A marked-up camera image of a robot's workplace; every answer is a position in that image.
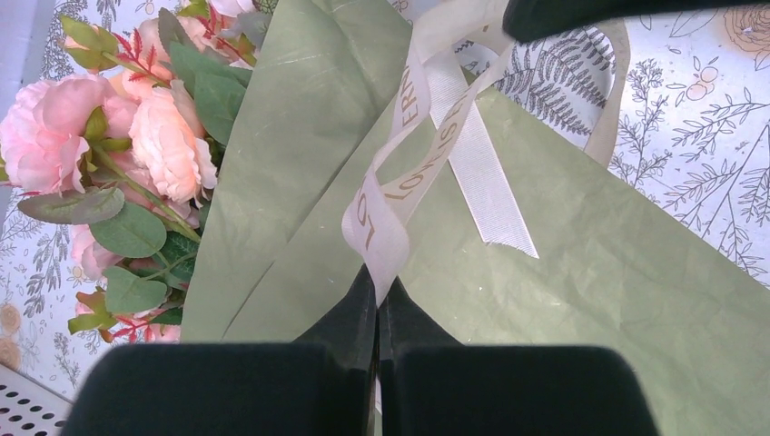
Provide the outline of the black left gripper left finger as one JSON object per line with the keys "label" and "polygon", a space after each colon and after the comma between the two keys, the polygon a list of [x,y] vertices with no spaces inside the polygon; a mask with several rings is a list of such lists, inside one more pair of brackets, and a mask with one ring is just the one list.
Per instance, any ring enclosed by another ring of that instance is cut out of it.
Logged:
{"label": "black left gripper left finger", "polygon": [[361,269],[291,342],[124,345],[93,368],[65,435],[371,435],[376,299]]}

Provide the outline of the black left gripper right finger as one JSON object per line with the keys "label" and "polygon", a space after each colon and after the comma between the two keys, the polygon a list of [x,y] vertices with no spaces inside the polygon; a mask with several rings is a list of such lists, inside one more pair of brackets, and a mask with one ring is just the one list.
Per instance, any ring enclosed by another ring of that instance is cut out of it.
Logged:
{"label": "black left gripper right finger", "polygon": [[392,284],[379,309],[386,435],[655,435],[631,366],[584,345],[464,345]]}

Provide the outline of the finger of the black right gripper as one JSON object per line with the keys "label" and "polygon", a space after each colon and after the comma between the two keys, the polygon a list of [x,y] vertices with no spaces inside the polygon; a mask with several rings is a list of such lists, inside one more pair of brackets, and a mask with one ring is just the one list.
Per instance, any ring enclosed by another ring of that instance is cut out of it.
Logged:
{"label": "finger of the black right gripper", "polygon": [[510,0],[502,30],[517,42],[529,43],[616,18],[753,4],[750,0]]}

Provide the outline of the cream ribbon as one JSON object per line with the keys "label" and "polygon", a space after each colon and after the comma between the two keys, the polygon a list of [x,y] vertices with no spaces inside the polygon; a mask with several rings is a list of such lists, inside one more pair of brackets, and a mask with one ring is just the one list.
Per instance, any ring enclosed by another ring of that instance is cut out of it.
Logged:
{"label": "cream ribbon", "polygon": [[[447,1],[415,22],[388,140],[374,155],[341,223],[346,243],[364,261],[377,302],[386,300],[409,259],[408,222],[445,166],[454,173],[484,243],[538,257],[476,104],[478,94],[503,77],[527,9],[520,1]],[[487,41],[497,59],[468,83],[450,49],[472,36]],[[380,183],[376,172],[425,120],[436,125],[436,133],[423,160]]]}

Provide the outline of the olive green wrapping paper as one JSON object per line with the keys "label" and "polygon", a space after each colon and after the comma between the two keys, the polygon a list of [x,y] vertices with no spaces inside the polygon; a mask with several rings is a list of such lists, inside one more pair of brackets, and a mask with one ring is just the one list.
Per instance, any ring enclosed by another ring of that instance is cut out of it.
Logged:
{"label": "olive green wrapping paper", "polygon": [[[387,142],[412,28],[447,1],[281,1],[224,155],[182,322],[187,343],[288,342],[348,292],[342,219]],[[468,83],[497,59],[450,51]],[[476,104],[538,249],[484,243],[449,166],[410,218],[409,297],[464,345],[604,347],[661,435],[769,432],[769,292],[494,85]],[[376,172],[415,168],[423,121]]]}

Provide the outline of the pink fake flower bunch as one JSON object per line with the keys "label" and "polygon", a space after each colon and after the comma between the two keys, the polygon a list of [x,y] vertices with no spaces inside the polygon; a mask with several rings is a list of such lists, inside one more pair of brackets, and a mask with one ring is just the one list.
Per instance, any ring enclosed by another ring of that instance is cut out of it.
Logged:
{"label": "pink fake flower bunch", "polygon": [[1,121],[18,210],[67,226],[96,282],[70,332],[177,342],[203,222],[273,1],[186,1],[116,33],[68,15],[82,69],[22,87]]}

